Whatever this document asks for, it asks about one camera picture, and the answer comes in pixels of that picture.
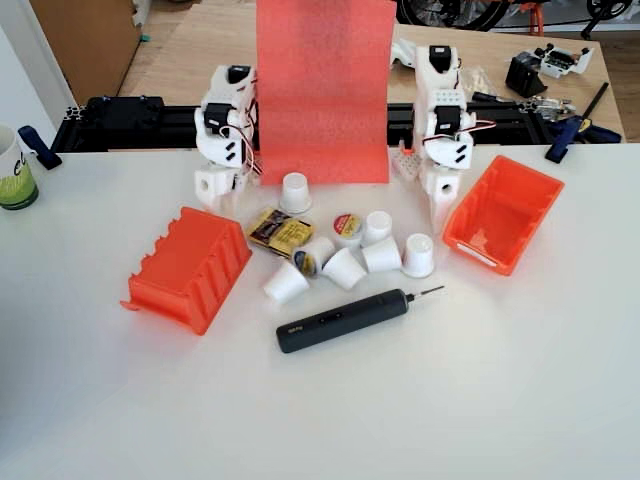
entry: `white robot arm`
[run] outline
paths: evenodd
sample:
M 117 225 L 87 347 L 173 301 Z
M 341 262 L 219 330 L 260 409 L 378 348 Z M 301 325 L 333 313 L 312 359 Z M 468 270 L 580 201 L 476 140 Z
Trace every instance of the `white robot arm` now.
M 255 68 L 220 65 L 209 91 L 196 108 L 196 146 L 209 164 L 195 172 L 195 191 L 210 211 L 222 195 L 242 191 L 246 175 L 256 169 L 251 139 L 255 131 Z
M 433 231 L 439 233 L 458 195 L 460 172 L 471 166 L 470 132 L 495 124 L 467 112 L 457 49 L 418 47 L 416 84 L 414 148 L 421 159 L 419 179 L 429 196 Z

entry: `orange storage bin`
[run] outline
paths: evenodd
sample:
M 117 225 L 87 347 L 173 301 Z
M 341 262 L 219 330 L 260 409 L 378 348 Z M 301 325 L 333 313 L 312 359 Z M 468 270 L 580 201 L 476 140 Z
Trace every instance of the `orange storage bin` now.
M 456 208 L 443 240 L 490 269 L 511 275 L 564 183 L 498 156 Z
M 204 335 L 251 257 L 240 224 L 183 207 L 129 277 L 125 308 L 175 318 Z

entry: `black screwdriver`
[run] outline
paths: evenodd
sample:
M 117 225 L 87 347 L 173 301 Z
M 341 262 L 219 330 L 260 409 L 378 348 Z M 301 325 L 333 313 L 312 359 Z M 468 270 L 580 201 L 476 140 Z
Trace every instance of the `black screwdriver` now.
M 405 294 L 399 288 L 318 313 L 276 330 L 283 353 L 291 353 L 361 328 L 384 322 L 409 311 L 409 303 L 444 285 L 420 293 Z

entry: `orange foam sheet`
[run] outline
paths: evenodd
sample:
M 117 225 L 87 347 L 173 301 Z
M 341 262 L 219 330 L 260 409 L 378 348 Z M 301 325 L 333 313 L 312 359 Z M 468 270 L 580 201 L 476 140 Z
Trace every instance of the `orange foam sheet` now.
M 384 183 L 395 3 L 258 0 L 263 183 Z

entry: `white table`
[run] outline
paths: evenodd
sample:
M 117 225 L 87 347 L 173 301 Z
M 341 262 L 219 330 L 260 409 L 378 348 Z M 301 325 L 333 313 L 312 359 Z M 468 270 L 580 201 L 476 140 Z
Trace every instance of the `white table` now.
M 193 152 L 67 155 L 41 198 L 0 212 L 0 478 L 637 479 L 639 145 L 480 147 L 566 182 L 516 271 L 438 242 L 436 272 L 326 279 L 288 305 L 255 251 L 197 337 L 124 310 L 127 278 L 181 205 Z M 400 243 L 426 227 L 417 185 L 312 190 L 322 229 L 385 208 Z M 240 219 L 275 205 L 262 188 Z M 284 355 L 275 328 L 388 288 L 444 291 L 403 318 Z

